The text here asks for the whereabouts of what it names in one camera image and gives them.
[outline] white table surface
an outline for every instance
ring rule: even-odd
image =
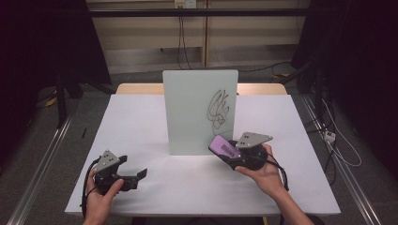
[[[290,96],[238,96],[234,140],[244,131],[273,136],[269,144],[287,172],[290,194],[305,213],[340,213]],[[253,180],[232,171],[216,156],[170,156],[164,96],[159,95],[111,97],[66,213],[81,214],[85,173],[106,149],[118,157],[128,156],[119,167],[120,175],[148,168],[137,189],[115,197],[112,214],[233,217],[280,213]]]

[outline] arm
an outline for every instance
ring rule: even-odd
[[[271,146],[264,143],[263,146],[267,152],[272,155]],[[284,189],[278,168],[266,163],[264,167],[258,171],[251,171],[245,167],[239,166],[235,168],[235,171],[251,177],[257,186],[276,202],[282,215],[289,224],[313,224],[301,211],[287,190]]]
[[[91,171],[87,180],[87,213],[85,215],[84,225],[105,224],[111,212],[112,199],[122,188],[124,183],[123,179],[117,180],[106,195],[102,195],[99,193],[99,190],[96,189],[93,178],[94,171]]]

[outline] black line drawing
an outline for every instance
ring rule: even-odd
[[[229,106],[226,99],[228,95],[225,90],[219,90],[211,99],[207,109],[207,119],[212,122],[212,130],[216,136],[216,130],[220,129],[227,121]]]

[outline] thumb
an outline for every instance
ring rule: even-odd
[[[109,188],[108,192],[106,193],[105,197],[107,199],[110,199],[110,201],[112,200],[112,198],[117,194],[117,192],[119,192],[119,190],[122,188],[124,183],[123,179],[118,179],[116,180],[111,188]]]

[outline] wall outlet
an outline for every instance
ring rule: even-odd
[[[325,131],[324,139],[325,139],[325,141],[328,141],[329,143],[334,143],[334,141],[336,140],[336,134],[332,133],[330,131]]]
[[[175,8],[185,8],[186,0],[175,0]]]
[[[185,8],[196,8],[196,0],[185,0]]]

